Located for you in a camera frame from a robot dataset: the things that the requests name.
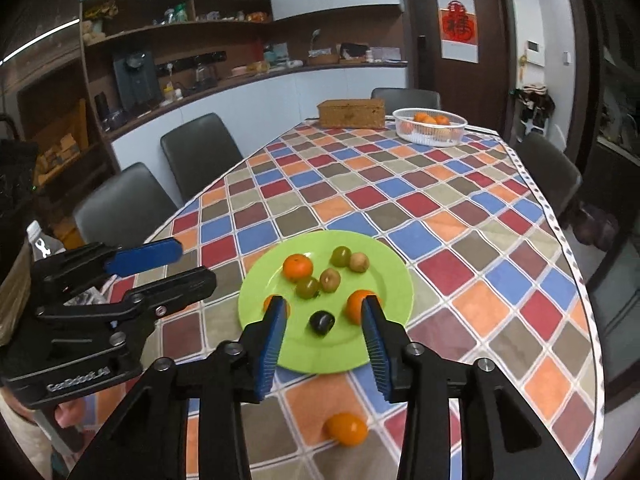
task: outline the door frame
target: door frame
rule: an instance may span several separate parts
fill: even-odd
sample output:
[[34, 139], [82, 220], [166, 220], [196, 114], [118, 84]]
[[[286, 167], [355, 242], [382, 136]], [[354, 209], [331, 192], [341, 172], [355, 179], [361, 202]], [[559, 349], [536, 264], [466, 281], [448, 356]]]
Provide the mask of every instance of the door frame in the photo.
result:
[[[505, 10], [506, 37], [508, 47], [508, 83], [510, 92], [504, 97], [506, 101], [505, 116], [503, 130], [498, 132], [500, 136], [510, 143], [511, 128], [513, 126], [513, 116], [515, 112], [515, 99], [511, 95], [511, 90], [516, 88], [518, 71], [517, 63], [517, 47], [516, 47], [516, 20], [513, 7], [513, 0], [502, 0], [500, 2]], [[417, 53], [417, 36], [415, 35], [415, 27], [413, 26], [413, 17], [411, 15], [410, 0], [402, 0], [404, 12], [402, 13], [402, 28], [404, 28], [404, 50], [408, 61], [408, 80], [409, 88], [415, 88], [418, 81], [418, 53]]]

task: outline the dining table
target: dining table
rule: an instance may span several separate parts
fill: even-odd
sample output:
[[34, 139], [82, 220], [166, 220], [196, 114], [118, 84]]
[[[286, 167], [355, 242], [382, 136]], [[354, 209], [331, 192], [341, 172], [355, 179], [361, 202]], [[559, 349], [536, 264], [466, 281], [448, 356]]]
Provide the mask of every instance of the dining table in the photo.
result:
[[[384, 128], [322, 128], [306, 120], [186, 203], [150, 238], [175, 237], [180, 260], [121, 279], [108, 292], [197, 266], [212, 269], [210, 298], [157, 322], [143, 366], [205, 358], [241, 333], [238, 295], [256, 261], [315, 230], [375, 238], [404, 261], [414, 287], [406, 331], [441, 357], [492, 359], [540, 417], [581, 479], [594, 475], [604, 424], [602, 352], [584, 281], [544, 195], [495, 132], [468, 126], [436, 148]], [[96, 431], [135, 380], [87, 398]], [[460, 411], [449, 401], [450, 478], [462, 474]], [[389, 404], [369, 364], [311, 375], [276, 368], [261, 404], [241, 407], [255, 480], [396, 478], [405, 404]], [[365, 441], [344, 447], [324, 423], [349, 412]], [[198, 475], [198, 401], [187, 427], [188, 478]]]

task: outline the storage basket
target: storage basket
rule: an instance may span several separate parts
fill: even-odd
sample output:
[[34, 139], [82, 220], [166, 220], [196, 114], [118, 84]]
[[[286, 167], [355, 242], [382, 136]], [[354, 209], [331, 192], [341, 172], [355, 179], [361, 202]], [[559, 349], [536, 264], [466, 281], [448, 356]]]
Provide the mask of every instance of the storage basket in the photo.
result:
[[323, 128], [384, 128], [382, 99], [332, 99], [318, 105]]
[[[445, 116], [450, 125], [417, 123], [414, 121], [414, 115], [418, 112], [425, 112], [434, 118], [439, 115]], [[467, 120], [459, 115], [432, 108], [400, 108], [393, 113], [393, 116], [396, 120], [398, 137], [427, 146], [455, 146], [459, 144], [465, 133], [465, 126], [468, 125]]]

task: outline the chair backrest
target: chair backrest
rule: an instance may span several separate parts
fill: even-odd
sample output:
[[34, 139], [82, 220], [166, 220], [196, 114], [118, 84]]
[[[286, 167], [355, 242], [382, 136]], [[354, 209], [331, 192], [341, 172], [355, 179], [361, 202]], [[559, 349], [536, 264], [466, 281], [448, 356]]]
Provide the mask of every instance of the chair backrest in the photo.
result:
[[164, 134], [160, 144], [185, 202], [242, 160], [217, 114], [178, 126]]
[[400, 108], [433, 108], [440, 110], [440, 94], [415, 88], [374, 88], [372, 99], [384, 99], [385, 114], [391, 115]]
[[177, 207], [148, 167], [137, 162], [111, 177], [74, 210], [86, 243], [124, 248], [144, 243]]
[[580, 171], [563, 152], [535, 132], [519, 142], [515, 150], [558, 216], [580, 187]]

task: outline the wicker box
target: wicker box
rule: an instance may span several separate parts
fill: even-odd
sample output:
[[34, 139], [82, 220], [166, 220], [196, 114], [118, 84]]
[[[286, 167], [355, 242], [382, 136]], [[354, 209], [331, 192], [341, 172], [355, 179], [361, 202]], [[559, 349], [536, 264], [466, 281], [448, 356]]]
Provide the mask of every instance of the wicker box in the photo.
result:
[[332, 99], [318, 105], [323, 128], [384, 128], [382, 99]]

